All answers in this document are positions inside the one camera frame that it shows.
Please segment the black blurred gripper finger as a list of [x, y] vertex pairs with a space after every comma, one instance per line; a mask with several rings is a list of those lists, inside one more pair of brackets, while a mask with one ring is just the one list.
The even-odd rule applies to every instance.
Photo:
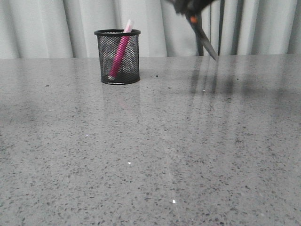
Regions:
[[177, 14], [198, 15], [205, 7], [214, 0], [168, 0], [174, 7]]

